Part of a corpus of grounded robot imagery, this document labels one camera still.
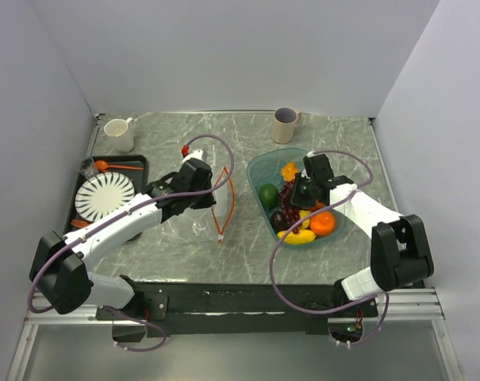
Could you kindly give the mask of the small orange pumpkin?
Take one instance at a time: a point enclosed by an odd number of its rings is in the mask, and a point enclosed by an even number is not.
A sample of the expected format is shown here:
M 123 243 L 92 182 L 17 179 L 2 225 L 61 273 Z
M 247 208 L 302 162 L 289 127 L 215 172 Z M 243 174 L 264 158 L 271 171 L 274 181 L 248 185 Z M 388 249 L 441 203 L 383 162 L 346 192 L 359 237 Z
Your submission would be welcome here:
M 311 213 L 317 212 L 318 210 L 323 210 L 326 205 L 323 202 L 317 202 L 315 206 L 311 207 L 309 211 Z

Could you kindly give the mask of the yellow lemon piece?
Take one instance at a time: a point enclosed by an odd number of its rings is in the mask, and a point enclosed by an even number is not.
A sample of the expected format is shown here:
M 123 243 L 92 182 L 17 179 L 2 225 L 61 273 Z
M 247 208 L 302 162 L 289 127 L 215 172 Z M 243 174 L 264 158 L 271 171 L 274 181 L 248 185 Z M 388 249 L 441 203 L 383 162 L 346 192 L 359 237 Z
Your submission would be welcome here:
M 309 215 L 311 212 L 309 210 L 300 210 L 299 211 L 299 219 L 302 220 L 302 223 L 299 225 L 300 229 L 308 229 L 310 226 L 311 218 Z

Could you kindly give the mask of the purple grape bunch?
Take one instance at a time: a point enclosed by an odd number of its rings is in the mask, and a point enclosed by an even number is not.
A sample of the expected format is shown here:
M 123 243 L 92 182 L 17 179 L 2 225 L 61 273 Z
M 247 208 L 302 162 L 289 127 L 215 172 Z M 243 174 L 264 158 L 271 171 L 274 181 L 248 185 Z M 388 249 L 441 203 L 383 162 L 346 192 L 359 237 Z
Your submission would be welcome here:
M 294 181 L 285 182 L 279 192 L 279 203 L 287 227 L 300 219 L 300 210 L 292 203 Z

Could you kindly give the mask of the clear zip top bag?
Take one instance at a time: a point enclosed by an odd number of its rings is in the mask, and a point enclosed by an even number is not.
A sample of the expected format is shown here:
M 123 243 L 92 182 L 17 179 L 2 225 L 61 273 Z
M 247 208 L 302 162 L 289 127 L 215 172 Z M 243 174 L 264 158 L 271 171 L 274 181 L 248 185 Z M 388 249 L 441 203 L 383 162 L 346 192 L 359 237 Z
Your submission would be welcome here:
M 215 176 L 212 184 L 216 186 L 231 171 L 223 167 L 220 174 Z M 191 210 L 191 228 L 195 240 L 202 242 L 216 242 L 220 244 L 225 239 L 225 230 L 232 219 L 236 204 L 236 192 L 234 189 L 232 177 L 228 178 L 227 183 L 213 192 L 216 204 L 205 210 Z

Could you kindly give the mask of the orange tangerine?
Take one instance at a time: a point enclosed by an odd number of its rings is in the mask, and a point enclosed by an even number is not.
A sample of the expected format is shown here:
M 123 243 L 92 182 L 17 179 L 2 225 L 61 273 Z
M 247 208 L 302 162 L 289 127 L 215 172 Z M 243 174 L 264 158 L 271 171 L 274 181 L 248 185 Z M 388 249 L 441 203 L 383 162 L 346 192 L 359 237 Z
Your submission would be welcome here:
M 332 212 L 325 211 L 310 218 L 310 230 L 318 237 L 326 237 L 334 232 L 336 219 Z

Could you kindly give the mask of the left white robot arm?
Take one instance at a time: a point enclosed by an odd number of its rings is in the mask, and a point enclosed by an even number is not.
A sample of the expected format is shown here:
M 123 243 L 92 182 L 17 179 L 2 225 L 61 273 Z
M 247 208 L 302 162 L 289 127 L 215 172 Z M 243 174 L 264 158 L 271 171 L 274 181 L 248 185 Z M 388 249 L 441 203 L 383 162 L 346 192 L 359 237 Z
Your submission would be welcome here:
M 84 229 L 62 238 L 46 233 L 39 241 L 29 279 L 59 314 L 68 314 L 89 302 L 111 306 L 124 318 L 137 317 L 144 307 L 134 283 L 125 277 L 92 273 L 106 254 L 146 229 L 186 209 L 204 209 L 215 201 L 212 169 L 190 158 L 179 171 L 149 183 L 143 193 Z

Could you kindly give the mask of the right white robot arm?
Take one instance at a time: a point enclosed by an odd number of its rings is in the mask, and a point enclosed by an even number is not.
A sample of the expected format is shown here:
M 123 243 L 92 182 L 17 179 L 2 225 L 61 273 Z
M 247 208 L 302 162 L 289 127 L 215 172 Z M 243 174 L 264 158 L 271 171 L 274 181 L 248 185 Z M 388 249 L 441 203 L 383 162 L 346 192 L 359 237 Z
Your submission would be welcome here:
M 391 291 L 431 277 L 434 263 L 424 222 L 375 201 L 361 185 L 336 176 L 324 152 L 309 152 L 304 171 L 296 174 L 291 202 L 303 209 L 322 202 L 344 215 L 371 240 L 370 265 L 334 284 L 334 310 L 351 316 L 367 296 Z

